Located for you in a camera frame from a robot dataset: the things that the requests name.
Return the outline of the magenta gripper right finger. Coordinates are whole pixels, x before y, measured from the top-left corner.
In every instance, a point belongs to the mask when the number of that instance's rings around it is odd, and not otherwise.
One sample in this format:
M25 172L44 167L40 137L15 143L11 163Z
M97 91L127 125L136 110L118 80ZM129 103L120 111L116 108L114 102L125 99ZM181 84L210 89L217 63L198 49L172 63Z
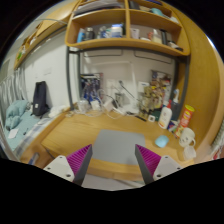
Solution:
M150 184L182 169L170 156L159 156L138 144L135 145L135 156L145 184Z

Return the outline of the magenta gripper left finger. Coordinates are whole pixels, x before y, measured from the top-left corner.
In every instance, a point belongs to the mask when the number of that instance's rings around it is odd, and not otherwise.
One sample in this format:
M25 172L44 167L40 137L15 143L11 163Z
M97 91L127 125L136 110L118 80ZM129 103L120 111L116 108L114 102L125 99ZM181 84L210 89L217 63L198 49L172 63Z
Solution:
M81 186L92 154L92 145L87 145L68 156L57 156L44 170Z

